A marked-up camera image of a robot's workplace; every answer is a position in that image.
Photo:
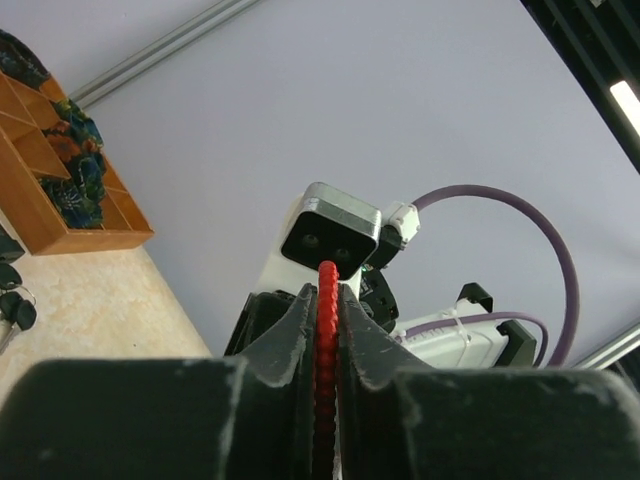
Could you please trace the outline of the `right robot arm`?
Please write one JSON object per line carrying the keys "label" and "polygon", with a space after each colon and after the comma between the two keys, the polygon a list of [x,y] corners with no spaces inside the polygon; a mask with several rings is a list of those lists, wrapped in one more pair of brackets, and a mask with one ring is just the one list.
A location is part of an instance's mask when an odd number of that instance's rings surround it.
{"label": "right robot arm", "polygon": [[[314,328],[315,366],[322,375],[333,377],[338,365],[339,318],[338,266],[323,261],[315,271],[293,268],[265,271],[266,276],[249,295],[225,350],[227,356],[245,350],[261,337],[293,304],[307,283],[318,287],[319,323]],[[409,353],[436,368],[491,368],[537,365],[546,352],[548,333],[542,326],[542,344],[520,325],[539,325],[530,316],[493,312],[492,299],[477,284],[467,284],[453,308],[418,320],[395,324],[395,300],[377,270],[357,273],[345,283],[359,305],[369,306],[367,318]]]}

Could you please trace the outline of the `black-headed key bunch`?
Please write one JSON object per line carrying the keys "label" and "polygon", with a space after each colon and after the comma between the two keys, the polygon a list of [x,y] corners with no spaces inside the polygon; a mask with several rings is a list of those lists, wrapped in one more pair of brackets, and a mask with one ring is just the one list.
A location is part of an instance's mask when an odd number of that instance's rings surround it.
{"label": "black-headed key bunch", "polygon": [[36,297],[27,289],[21,275],[10,264],[1,264],[1,321],[8,325],[1,339],[1,353],[20,333],[30,330],[36,323]]}

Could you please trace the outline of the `red cable seal lock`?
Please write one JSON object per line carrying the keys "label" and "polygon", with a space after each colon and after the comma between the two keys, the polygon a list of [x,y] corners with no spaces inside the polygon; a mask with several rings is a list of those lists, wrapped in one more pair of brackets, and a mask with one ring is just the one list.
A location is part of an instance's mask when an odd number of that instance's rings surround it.
{"label": "red cable seal lock", "polygon": [[313,479],[333,478],[338,355],[338,278],[337,266],[333,262],[323,261],[319,265],[314,337]]}

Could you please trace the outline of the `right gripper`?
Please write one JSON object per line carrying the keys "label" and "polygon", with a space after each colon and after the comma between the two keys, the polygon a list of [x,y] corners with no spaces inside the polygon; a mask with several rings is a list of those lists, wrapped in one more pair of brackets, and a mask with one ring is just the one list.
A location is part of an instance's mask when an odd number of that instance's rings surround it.
{"label": "right gripper", "polygon": [[[278,290],[251,293],[241,311],[224,356],[240,353],[269,330],[288,311],[296,296]],[[396,299],[380,269],[362,271],[359,302],[367,315],[390,333],[399,317]]]}

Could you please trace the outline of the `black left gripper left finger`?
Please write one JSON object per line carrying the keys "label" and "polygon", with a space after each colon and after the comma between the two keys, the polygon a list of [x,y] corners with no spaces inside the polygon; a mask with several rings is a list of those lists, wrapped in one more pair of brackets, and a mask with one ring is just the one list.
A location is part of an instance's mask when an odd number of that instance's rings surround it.
{"label": "black left gripper left finger", "polygon": [[308,479],[317,290],[234,355],[59,359],[1,410],[5,479]]}

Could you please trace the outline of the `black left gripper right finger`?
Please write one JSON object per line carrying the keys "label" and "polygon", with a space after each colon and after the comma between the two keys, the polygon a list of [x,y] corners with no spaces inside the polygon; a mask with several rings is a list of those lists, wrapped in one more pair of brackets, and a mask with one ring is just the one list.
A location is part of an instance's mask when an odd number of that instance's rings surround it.
{"label": "black left gripper right finger", "polygon": [[346,479],[635,479],[639,398],[578,369],[436,369],[339,290]]}

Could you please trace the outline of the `black Kaijing padlock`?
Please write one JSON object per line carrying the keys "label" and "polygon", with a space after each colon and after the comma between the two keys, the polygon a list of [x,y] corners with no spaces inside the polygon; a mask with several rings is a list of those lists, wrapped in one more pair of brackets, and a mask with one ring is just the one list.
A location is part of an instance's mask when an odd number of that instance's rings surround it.
{"label": "black Kaijing padlock", "polygon": [[20,243],[2,229],[0,233],[0,261],[11,264],[20,259],[24,254],[25,250]]}

